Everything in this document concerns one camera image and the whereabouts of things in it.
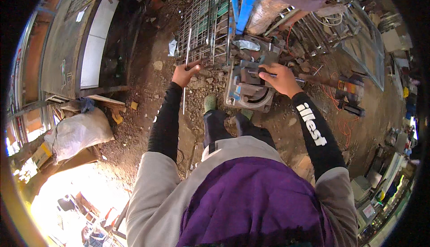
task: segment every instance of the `yellow object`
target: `yellow object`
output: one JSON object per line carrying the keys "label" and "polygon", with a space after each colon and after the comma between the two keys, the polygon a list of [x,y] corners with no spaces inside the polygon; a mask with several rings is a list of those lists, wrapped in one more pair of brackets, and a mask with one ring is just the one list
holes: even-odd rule
{"label": "yellow object", "polygon": [[382,201],[385,197],[385,192],[381,190],[381,197],[379,197],[379,200]]}
{"label": "yellow object", "polygon": [[49,149],[49,146],[46,142],[43,142],[39,148],[35,151],[33,156],[31,157],[33,159],[33,162],[36,164],[38,168],[42,166],[45,161],[52,156],[52,152]]}
{"label": "yellow object", "polygon": [[120,124],[124,119],[123,119],[123,117],[120,115],[120,112],[118,112],[118,114],[115,114],[113,111],[112,111],[112,118],[115,120],[115,122],[117,123],[117,124]]}
{"label": "yellow object", "polygon": [[133,110],[137,109],[137,105],[138,103],[135,103],[134,101],[132,101],[132,105],[130,106]]}
{"label": "yellow object", "polygon": [[408,88],[406,88],[406,87],[404,87],[403,88],[403,97],[404,98],[406,98],[406,97],[408,97],[409,96],[409,89]]}

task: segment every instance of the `right hand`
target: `right hand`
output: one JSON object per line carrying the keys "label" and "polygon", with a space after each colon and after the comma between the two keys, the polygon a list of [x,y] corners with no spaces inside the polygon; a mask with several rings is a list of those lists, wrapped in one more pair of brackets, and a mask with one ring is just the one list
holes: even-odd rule
{"label": "right hand", "polygon": [[188,67],[192,67],[190,70],[187,70],[187,66],[185,64],[176,66],[175,72],[173,73],[172,82],[175,82],[182,88],[185,88],[190,82],[191,77],[201,70],[202,66],[200,63],[201,60],[189,63]]}
{"label": "right hand", "polygon": [[265,68],[267,72],[277,75],[273,77],[266,72],[260,72],[258,74],[260,78],[270,83],[279,93],[293,98],[297,93],[303,92],[303,89],[297,84],[293,72],[288,67],[278,63],[272,63],[270,66],[262,64],[259,67]]}

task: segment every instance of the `black arm sleeve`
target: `black arm sleeve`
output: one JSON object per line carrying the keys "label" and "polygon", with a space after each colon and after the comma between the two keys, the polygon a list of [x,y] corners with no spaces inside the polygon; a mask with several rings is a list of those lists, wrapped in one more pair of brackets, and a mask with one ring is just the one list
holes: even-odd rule
{"label": "black arm sleeve", "polygon": [[315,169],[315,180],[332,168],[346,168],[333,133],[310,98],[304,92],[299,92],[294,95],[292,101],[298,112],[306,149]]}
{"label": "black arm sleeve", "polygon": [[170,82],[159,110],[157,121],[152,126],[148,152],[159,152],[176,162],[178,156],[179,104],[182,88]]}

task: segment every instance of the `green shoe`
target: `green shoe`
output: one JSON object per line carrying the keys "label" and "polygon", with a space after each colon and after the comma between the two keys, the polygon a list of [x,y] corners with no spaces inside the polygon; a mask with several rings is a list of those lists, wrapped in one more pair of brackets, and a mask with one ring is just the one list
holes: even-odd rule
{"label": "green shoe", "polygon": [[240,112],[246,116],[247,119],[251,120],[252,115],[254,114],[254,111],[249,110],[249,109],[242,109],[240,110]]}
{"label": "green shoe", "polygon": [[209,110],[215,110],[216,109],[216,96],[215,94],[210,94],[205,97],[205,114]]}

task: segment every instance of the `metal pipe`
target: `metal pipe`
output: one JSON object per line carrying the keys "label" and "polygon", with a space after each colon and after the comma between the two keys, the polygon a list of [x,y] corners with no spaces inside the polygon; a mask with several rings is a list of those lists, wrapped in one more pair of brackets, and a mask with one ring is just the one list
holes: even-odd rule
{"label": "metal pipe", "polygon": [[[187,67],[188,67],[188,57],[189,57],[189,55],[190,55],[190,42],[191,42],[191,31],[192,31],[193,29],[192,28],[190,28],[190,31],[188,32],[189,34],[188,34],[188,45],[187,45],[187,57],[186,57],[186,59],[185,59],[185,70],[187,69]],[[183,100],[183,102],[182,102],[182,114],[183,115],[185,115],[185,95],[186,95],[186,93],[185,93],[185,91],[186,91],[186,87],[184,87],[184,100]]]}

